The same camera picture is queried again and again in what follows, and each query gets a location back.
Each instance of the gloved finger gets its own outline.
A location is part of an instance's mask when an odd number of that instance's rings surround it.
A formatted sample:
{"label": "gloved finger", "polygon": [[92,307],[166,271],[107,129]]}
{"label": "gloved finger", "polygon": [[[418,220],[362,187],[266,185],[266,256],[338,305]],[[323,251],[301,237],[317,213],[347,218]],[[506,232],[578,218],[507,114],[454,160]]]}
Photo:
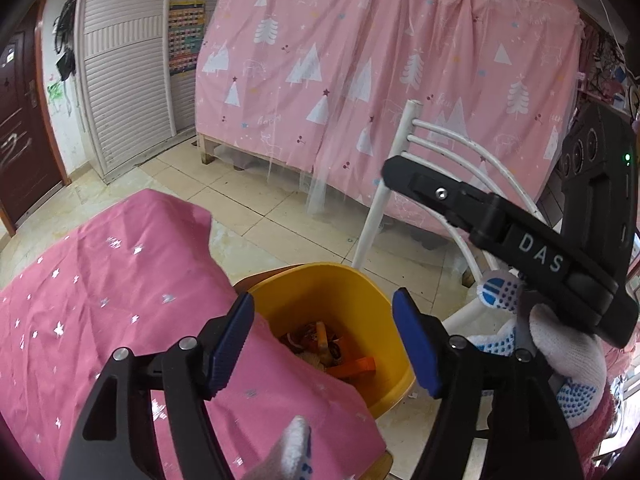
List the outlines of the gloved finger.
{"label": "gloved finger", "polygon": [[506,270],[490,270],[482,275],[476,293],[482,303],[492,308],[516,312],[524,282]]}
{"label": "gloved finger", "polygon": [[267,458],[242,480],[309,480],[312,473],[311,428],[302,416],[296,416]]}
{"label": "gloved finger", "polygon": [[508,320],[495,335],[472,335],[467,337],[473,345],[489,354],[509,356],[515,350],[516,320]]}
{"label": "gloved finger", "polygon": [[544,304],[533,307],[531,336],[549,365],[567,377],[556,398],[570,428],[585,422],[596,410],[607,382],[607,365],[600,341],[566,326]]}

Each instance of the white metal chair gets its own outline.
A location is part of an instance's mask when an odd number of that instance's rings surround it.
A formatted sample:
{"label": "white metal chair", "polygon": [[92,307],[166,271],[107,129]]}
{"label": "white metal chair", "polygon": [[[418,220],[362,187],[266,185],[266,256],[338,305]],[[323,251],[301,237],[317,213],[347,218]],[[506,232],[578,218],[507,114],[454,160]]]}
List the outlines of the white metal chair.
{"label": "white metal chair", "polygon": [[[416,128],[424,128],[430,130],[432,132],[436,132],[441,134],[449,139],[455,140],[464,146],[474,150],[478,153],[482,158],[487,160],[494,168],[498,170],[498,172],[507,180],[507,182],[513,187],[517,195],[522,200],[524,207],[534,216],[536,216],[539,220],[546,223],[545,218],[542,216],[542,213],[537,208],[535,202],[531,199],[531,197],[524,191],[524,188],[518,183],[515,177],[511,174],[509,170],[498,160],[495,155],[484,149],[477,142],[473,142],[472,140],[463,137],[456,132],[443,128],[442,126],[438,126],[437,124],[427,123],[425,121],[421,121],[418,119],[422,112],[422,103],[416,100],[408,100],[406,105],[404,106],[404,111],[402,112],[402,117],[400,119],[400,123],[398,124],[398,130],[396,131],[396,136],[394,137],[393,144],[391,145],[391,150],[389,151],[388,158],[392,156],[400,155],[407,160],[412,160],[421,164],[427,168],[431,168],[432,170],[439,171],[450,178],[454,178],[456,180],[460,180],[458,177],[445,170],[444,168],[439,167],[428,160],[424,160],[420,156],[414,155],[413,153],[409,153],[409,146],[411,143],[417,144],[418,146],[422,146],[427,148],[428,150],[432,150],[436,153],[440,153],[441,155],[446,156],[450,160],[455,161],[460,166],[469,170],[480,182],[482,182],[485,186],[488,187],[492,192],[499,194],[501,196],[505,196],[505,193],[500,189],[500,187],[487,175],[485,175],[480,169],[474,166],[471,162],[458,155],[457,153],[452,152],[451,150],[447,150],[433,142],[429,142],[428,140],[421,139],[414,135]],[[371,208],[369,209],[369,213],[367,215],[367,219],[365,221],[364,227],[360,234],[360,238],[358,240],[358,244],[356,246],[356,253],[353,258],[353,263],[351,266],[355,269],[361,269],[367,252],[373,245],[373,240],[376,237],[378,232],[378,227],[380,222],[382,221],[382,217],[385,213],[386,204],[391,197],[391,190],[385,186],[385,183],[380,180],[378,184],[378,188],[376,189],[376,193],[373,197],[373,201],[371,203]],[[465,260],[473,274],[473,277],[476,279],[476,282],[479,282],[481,279],[481,272],[478,267],[478,263],[471,252],[468,244],[462,238],[460,233],[456,228],[451,226],[444,216],[428,209],[427,207],[420,204],[420,207],[423,208],[428,214],[432,215],[440,224],[449,232],[453,241],[455,241],[456,245],[460,248]],[[484,253],[484,256],[487,260],[487,264],[491,269],[498,269],[498,262],[492,254],[487,252]],[[449,316],[446,320],[444,320],[443,325],[449,332],[455,332],[460,327],[469,323],[475,319],[477,319],[484,312],[484,306],[480,303],[479,300],[474,300],[463,308],[459,309],[457,312]]]}

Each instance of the wardrobe door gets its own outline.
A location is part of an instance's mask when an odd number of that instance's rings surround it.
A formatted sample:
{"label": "wardrobe door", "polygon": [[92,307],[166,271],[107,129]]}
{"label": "wardrobe door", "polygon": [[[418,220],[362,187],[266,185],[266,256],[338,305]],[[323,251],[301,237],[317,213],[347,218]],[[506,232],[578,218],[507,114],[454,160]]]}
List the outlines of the wardrobe door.
{"label": "wardrobe door", "polygon": [[104,173],[175,135],[166,50],[168,0],[85,0],[80,67]]}

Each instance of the yellow bucket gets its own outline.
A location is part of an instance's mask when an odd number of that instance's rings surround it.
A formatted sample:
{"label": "yellow bucket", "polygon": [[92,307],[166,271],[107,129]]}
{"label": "yellow bucket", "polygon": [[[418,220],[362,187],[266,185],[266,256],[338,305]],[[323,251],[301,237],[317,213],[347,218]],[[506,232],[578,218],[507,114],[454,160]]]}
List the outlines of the yellow bucket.
{"label": "yellow bucket", "polygon": [[390,301],[357,270],[330,263],[302,265],[271,276],[249,292],[274,336],[321,320],[349,336],[355,358],[373,357],[375,373],[350,383],[375,418],[399,402],[414,382]]}

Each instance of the pink tablecloth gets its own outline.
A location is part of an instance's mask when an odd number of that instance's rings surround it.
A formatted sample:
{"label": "pink tablecloth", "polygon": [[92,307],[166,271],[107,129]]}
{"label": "pink tablecloth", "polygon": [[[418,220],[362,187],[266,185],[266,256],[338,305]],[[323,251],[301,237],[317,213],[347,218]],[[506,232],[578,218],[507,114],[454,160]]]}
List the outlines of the pink tablecloth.
{"label": "pink tablecloth", "polygon": [[[209,255],[210,214],[141,191],[48,249],[0,291],[0,413],[46,479],[57,479],[84,401],[111,352],[163,351],[225,314],[236,294]],[[162,394],[165,474],[181,478]],[[357,478],[385,450],[352,386],[314,370],[260,316],[228,387],[207,411],[236,478],[295,415],[312,427],[316,478]]]}

